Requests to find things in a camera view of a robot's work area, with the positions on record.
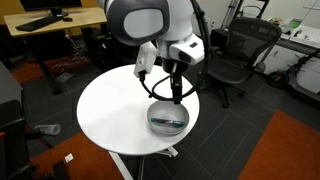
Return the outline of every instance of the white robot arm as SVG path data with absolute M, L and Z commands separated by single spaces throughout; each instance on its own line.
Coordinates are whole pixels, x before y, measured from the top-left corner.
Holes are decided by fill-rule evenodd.
M 203 60 L 205 48 L 208 51 L 205 43 L 192 32 L 195 0 L 97 1 L 105 11 L 110 31 L 118 40 L 127 45 L 141 45 L 134 72 L 137 77 L 142 72 L 150 73 L 156 57 L 160 56 L 163 69 L 172 75 L 171 78 L 178 78 L 172 80 L 177 83 L 187 66 Z M 156 40 L 157 48 L 150 42 L 152 40 Z M 182 96 L 182 91 L 172 90 L 173 96 Z

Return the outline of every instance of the mesh chair back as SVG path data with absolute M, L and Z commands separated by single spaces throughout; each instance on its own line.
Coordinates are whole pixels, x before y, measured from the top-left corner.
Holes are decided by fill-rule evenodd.
M 230 23 L 225 52 L 233 58 L 245 61 L 252 68 L 257 57 L 275 44 L 281 29 L 267 21 L 254 18 L 238 18 Z

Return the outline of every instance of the cabinet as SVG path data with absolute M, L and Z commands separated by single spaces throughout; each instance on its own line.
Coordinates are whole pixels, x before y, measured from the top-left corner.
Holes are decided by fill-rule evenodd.
M 264 57 L 262 53 L 255 63 L 258 63 Z M 290 65 L 298 62 L 298 60 L 306 54 L 293 51 L 278 45 L 275 45 L 264 60 L 266 70 L 263 72 L 268 75 L 274 71 L 288 70 Z M 300 86 L 314 93 L 320 92 L 320 59 L 311 58 L 297 75 L 297 81 Z

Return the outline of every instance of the desk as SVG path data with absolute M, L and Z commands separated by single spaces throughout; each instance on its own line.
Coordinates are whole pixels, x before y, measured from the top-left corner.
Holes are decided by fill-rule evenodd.
M 15 27 L 21 24 L 25 24 L 25 23 L 46 17 L 47 16 L 46 12 L 8 15 L 8 16 L 4 16 L 4 20 L 8 26 L 10 34 L 13 37 L 26 37 L 26 36 L 32 36 L 32 35 L 40 35 L 44 33 L 49 33 L 49 32 L 54 32 L 54 31 L 59 31 L 59 30 L 64 30 L 64 29 L 69 29 L 74 27 L 88 26 L 93 24 L 102 24 L 107 22 L 104 11 L 98 7 L 71 9 L 71 10 L 68 10 L 67 12 L 69 13 L 69 17 L 73 19 L 72 22 L 59 21 L 32 32 L 18 31 Z M 41 56 L 36 56 L 36 53 L 35 53 L 36 50 L 37 48 L 34 48 L 34 49 L 30 48 L 30 51 L 35 55 L 42 71 L 47 76 L 51 90 L 53 91 L 53 93 L 60 93 L 61 92 L 60 87 L 58 86 L 57 82 L 54 80 L 54 77 L 52 76 L 52 74 L 50 73 L 50 71 L 47 69 L 47 67 L 43 62 L 47 59 L 44 59 Z
M 149 98 L 138 78 L 134 65 L 110 70 L 93 80 L 83 91 L 77 107 L 77 116 L 85 135 L 98 146 L 125 155 L 146 155 L 167 149 L 181 141 L 193 128 L 199 115 L 196 92 L 182 100 L 189 112 L 188 126 L 174 136 L 153 132 L 147 122 L 147 110 L 155 102 Z M 151 87 L 166 77 L 162 67 L 154 66 L 146 76 L 145 84 Z M 191 84 L 183 78 L 183 92 Z M 161 83 L 156 92 L 170 97 L 169 80 Z

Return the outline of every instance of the wooden desk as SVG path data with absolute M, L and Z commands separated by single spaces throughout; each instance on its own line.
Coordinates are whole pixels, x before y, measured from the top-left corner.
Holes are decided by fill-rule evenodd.
M 46 12 L 36 12 L 36 13 L 27 13 L 27 14 L 16 14 L 4 16 L 4 20 L 8 26 L 11 36 L 13 37 L 22 37 L 30 36 L 34 34 L 41 34 L 46 32 L 52 32 L 57 30 L 69 29 L 74 27 L 88 26 L 93 24 L 106 23 L 106 16 L 101 8 L 79 8 L 79 9 L 70 9 L 65 10 L 69 13 L 68 17 L 73 19 L 72 22 L 63 22 L 59 21 L 33 32 L 19 31 L 15 27 L 41 19 L 47 16 Z
M 26 36 L 37 35 L 37 34 L 39 35 L 39 34 L 49 33 L 53 31 L 59 31 L 59 30 L 64 30 L 64 29 L 69 29 L 74 27 L 83 27 L 83 26 L 88 26 L 93 24 L 103 24 L 107 22 L 104 11 L 98 7 L 78 8 L 78 9 L 70 9 L 65 11 L 69 13 L 68 17 L 71 17 L 73 19 L 72 22 L 59 21 L 32 32 L 18 31 L 15 27 L 46 17 L 47 16 L 46 12 L 42 11 L 42 12 L 36 12 L 36 13 L 8 15 L 8 16 L 4 16 L 4 20 L 8 26 L 10 34 L 13 37 L 26 37 Z M 52 76 L 48 68 L 43 63 L 43 61 L 47 59 L 36 56 L 35 52 L 37 51 L 37 48 L 32 49 L 29 46 L 29 49 L 37 59 L 42 71 L 47 76 L 51 91 L 54 94 L 59 94 L 62 91 L 61 88 L 59 87 L 57 82 L 54 80 L 54 77 Z

